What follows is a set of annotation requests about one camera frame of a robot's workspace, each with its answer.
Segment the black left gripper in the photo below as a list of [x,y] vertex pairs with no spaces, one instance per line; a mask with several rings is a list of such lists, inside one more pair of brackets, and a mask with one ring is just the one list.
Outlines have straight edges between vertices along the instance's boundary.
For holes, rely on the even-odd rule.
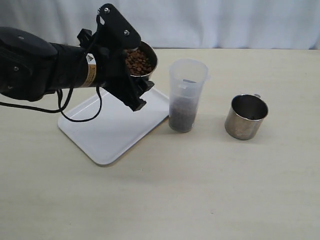
[[98,9],[95,21],[95,32],[83,28],[77,35],[85,59],[76,87],[102,87],[133,112],[141,110],[147,103],[141,96],[154,82],[149,77],[133,77],[126,63],[129,51],[140,47],[141,36],[111,3]]

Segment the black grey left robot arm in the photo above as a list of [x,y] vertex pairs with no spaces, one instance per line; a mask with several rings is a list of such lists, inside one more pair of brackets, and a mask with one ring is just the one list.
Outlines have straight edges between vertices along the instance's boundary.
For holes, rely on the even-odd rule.
[[153,82],[131,75],[126,51],[141,45],[141,37],[114,5],[101,6],[97,30],[82,29],[79,46],[47,42],[29,32],[0,29],[0,92],[35,102],[62,89],[103,88],[133,111]]

